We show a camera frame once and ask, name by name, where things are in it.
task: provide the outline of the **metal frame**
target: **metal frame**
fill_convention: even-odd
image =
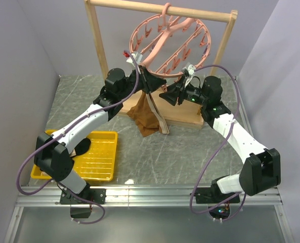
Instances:
[[[5,236],[5,243],[14,242],[19,222],[22,218],[23,207],[15,207]]]
[[[151,186],[92,186],[105,188],[106,200],[104,207],[188,207],[193,185],[151,185]],[[23,187],[25,191],[36,190],[37,187]],[[61,190],[58,187],[46,187],[32,196],[19,195],[16,207],[69,207],[60,205]],[[246,205],[281,205],[277,188],[269,189],[255,196],[248,196]]]
[[[283,205],[275,205],[275,210],[277,213],[277,217],[278,217],[278,221],[280,224],[280,228],[283,234],[283,237],[285,239],[286,243],[292,243],[295,242],[286,214],[285,214],[285,210],[283,208]]]

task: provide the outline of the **wooden base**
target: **wooden base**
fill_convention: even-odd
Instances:
[[[119,114],[127,116],[127,112],[138,102],[141,93],[141,91],[137,92],[128,100],[126,100]],[[182,105],[172,106],[159,97],[160,93],[160,91],[156,91],[152,93],[152,97],[168,125],[195,129],[202,128],[204,124],[203,118],[201,117],[201,115],[197,115],[199,105],[191,103],[189,101],[184,101]]]

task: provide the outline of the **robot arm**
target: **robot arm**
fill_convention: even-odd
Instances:
[[[211,194],[242,192],[252,196],[280,184],[280,154],[256,141],[221,101],[221,80],[215,76],[205,78],[202,87],[189,83],[189,73],[175,84],[167,87],[159,96],[171,105],[181,105],[184,100],[202,106],[201,115],[208,125],[224,138],[233,130],[228,143],[240,156],[243,168],[240,174],[224,176],[212,181]]]
[[[145,67],[140,66],[138,69],[140,77],[135,92],[143,90],[146,93],[151,93],[166,84],[164,79],[153,76]],[[91,200],[90,186],[73,170],[73,160],[70,158],[70,153],[90,132],[111,120],[122,109],[123,104],[108,109],[106,107],[126,98],[134,90],[135,85],[135,70],[129,77],[126,77],[120,68],[110,70],[100,95],[84,113],[51,135],[46,133],[39,135],[36,143],[37,149],[50,142],[53,137],[57,138],[61,134],[62,137],[38,153],[34,158],[34,163],[56,182],[60,182],[79,197]],[[72,126],[70,132],[65,134],[64,131]]]

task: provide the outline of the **wooden bar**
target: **wooden bar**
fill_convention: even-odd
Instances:
[[[237,11],[236,10],[232,10],[231,12],[231,18],[230,18],[230,22],[226,25],[222,40],[220,42],[220,46],[217,50],[216,56],[215,56],[215,60],[213,62],[213,64],[220,64],[221,60],[222,60],[222,56],[224,55],[224,51],[227,45],[227,42],[230,38],[230,35],[232,33],[232,29],[233,26],[235,24],[235,20],[237,18]],[[213,67],[210,71],[210,75],[215,75],[216,73],[216,67]]]
[[[96,51],[97,51],[99,65],[101,68],[101,73],[103,75],[103,79],[105,80],[107,77],[107,73],[108,73],[108,65],[107,65],[103,41],[102,41],[101,34],[100,34],[100,28],[99,28],[99,24],[98,24],[96,9],[94,6],[92,6],[90,4],[89,0],[84,0],[84,6],[85,6],[85,10],[87,12],[89,24],[91,26],[91,31],[93,33],[94,43],[95,43],[95,47],[96,47]]]
[[[123,0],[106,0],[106,1],[90,0],[90,4],[94,6],[134,10],[134,11],[154,13],[154,14],[161,14],[164,8],[163,5],[158,5],[158,4],[147,4],[147,3],[139,3],[139,2],[123,1]],[[228,23],[231,18],[231,14],[227,14],[227,13],[178,8],[174,6],[169,7],[166,14],[187,17],[187,18],[225,22],[225,23]]]

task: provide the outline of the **wooden post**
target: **wooden post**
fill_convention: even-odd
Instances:
[[[108,65],[107,65],[103,41],[101,39],[96,9],[95,6],[92,6],[90,4],[90,0],[84,0],[84,6],[87,12],[89,24],[91,26],[91,31],[93,33],[97,56],[99,59],[99,65],[101,68],[101,73],[103,74],[103,78],[105,80],[108,73]]]
[[[213,64],[220,64],[221,60],[222,60],[222,56],[224,54],[227,42],[230,38],[230,35],[232,33],[232,29],[233,26],[235,24],[235,20],[237,18],[237,11],[236,10],[232,10],[231,12],[231,19],[229,20],[228,24],[226,25],[222,40],[220,42],[220,46],[217,50],[216,56],[215,56],[215,60]],[[213,67],[210,71],[210,75],[215,75],[216,73],[216,67]]]

